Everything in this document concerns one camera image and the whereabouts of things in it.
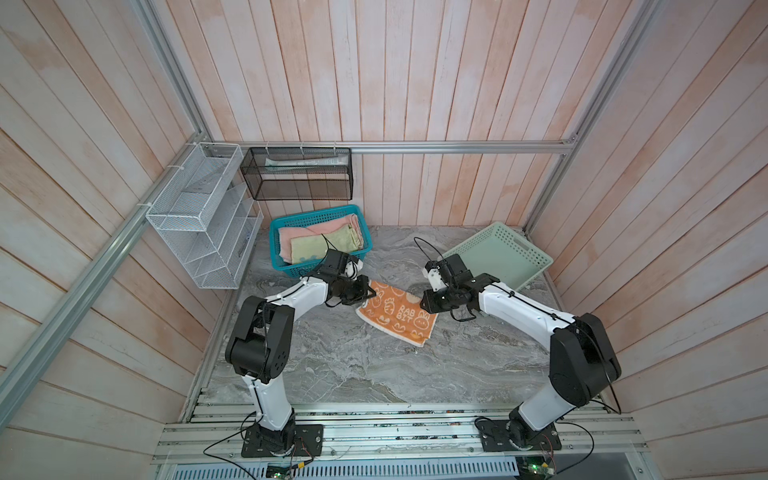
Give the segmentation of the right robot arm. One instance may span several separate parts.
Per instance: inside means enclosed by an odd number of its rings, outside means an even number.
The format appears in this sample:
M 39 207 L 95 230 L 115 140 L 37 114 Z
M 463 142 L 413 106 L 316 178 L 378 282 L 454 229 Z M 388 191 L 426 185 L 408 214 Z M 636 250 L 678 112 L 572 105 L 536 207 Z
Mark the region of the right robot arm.
M 549 308 L 507 286 L 497 277 L 473 275 L 453 254 L 426 263 L 430 283 L 421 300 L 429 313 L 465 307 L 495 316 L 526 333 L 549 353 L 548 380 L 515 407 L 506 421 L 478 417 L 476 428 L 486 451 L 527 451 L 541 445 L 554 423 L 587 405 L 622 374 L 602 321 Z

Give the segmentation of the pink towel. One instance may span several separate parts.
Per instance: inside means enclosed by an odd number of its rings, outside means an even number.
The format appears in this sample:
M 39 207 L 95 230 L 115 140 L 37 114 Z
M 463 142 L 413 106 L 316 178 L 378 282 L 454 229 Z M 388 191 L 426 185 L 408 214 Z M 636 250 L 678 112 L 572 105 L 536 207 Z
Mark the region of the pink towel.
M 295 237 L 311 235 L 314 233 L 329 233 L 342 224 L 351 224 L 363 237 L 363 233 L 356 214 L 349 214 L 341 218 L 316 223 L 308 227 L 280 227 L 278 229 L 279 255 L 287 263 L 293 264 L 290 260 L 290 240 Z

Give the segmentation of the light green towel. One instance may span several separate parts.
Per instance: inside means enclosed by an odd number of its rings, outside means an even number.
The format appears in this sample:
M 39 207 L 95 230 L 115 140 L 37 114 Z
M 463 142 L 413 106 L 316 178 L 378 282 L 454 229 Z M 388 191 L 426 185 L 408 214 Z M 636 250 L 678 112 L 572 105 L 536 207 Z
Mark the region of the light green towel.
M 362 235 L 349 223 L 329 233 L 314 233 L 290 240 L 290 260 L 293 264 L 321 260 L 329 250 L 353 253 L 363 248 Z

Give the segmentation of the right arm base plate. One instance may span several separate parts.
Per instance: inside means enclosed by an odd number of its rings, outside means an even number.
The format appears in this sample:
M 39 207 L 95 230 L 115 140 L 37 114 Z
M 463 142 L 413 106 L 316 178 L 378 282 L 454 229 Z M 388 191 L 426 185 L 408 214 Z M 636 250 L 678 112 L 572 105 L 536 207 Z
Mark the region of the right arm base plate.
M 493 420 L 480 416 L 474 419 L 474 426 L 478 431 L 484 452 L 562 449 L 560 435 L 554 423 L 547 425 L 543 430 L 534 431 L 525 423 L 518 421 Z

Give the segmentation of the orange patterned towel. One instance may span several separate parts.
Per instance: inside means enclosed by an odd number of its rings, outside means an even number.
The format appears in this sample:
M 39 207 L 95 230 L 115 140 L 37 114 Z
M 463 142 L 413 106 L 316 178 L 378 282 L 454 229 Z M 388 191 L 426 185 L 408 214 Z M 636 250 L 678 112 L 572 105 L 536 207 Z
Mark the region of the orange patterned towel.
M 438 315 L 420 306 L 420 298 L 390 285 L 371 280 L 376 296 L 366 300 L 355 313 L 363 321 L 415 347 L 431 337 Z

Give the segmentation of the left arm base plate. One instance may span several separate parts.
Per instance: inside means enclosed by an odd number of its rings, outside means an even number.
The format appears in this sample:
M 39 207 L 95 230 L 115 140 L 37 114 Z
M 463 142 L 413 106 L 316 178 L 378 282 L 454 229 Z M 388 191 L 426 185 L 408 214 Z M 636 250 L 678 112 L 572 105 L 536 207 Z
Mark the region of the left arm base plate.
M 270 430 L 258 424 L 245 431 L 243 458 L 320 456 L 324 437 L 322 424 L 288 423 L 283 430 Z

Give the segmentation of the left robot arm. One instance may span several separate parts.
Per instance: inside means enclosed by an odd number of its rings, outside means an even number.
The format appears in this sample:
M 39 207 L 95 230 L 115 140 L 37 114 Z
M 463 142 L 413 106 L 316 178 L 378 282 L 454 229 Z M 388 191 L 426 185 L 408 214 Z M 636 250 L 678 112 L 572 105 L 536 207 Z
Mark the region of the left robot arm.
M 225 360 L 244 381 L 257 412 L 247 439 L 271 452 L 295 442 L 295 412 L 287 399 L 282 373 L 291 350 L 294 321 L 315 307 L 359 305 L 376 296 L 362 274 L 363 261 L 329 250 L 293 287 L 260 298 L 250 296 L 240 308 L 225 349 Z

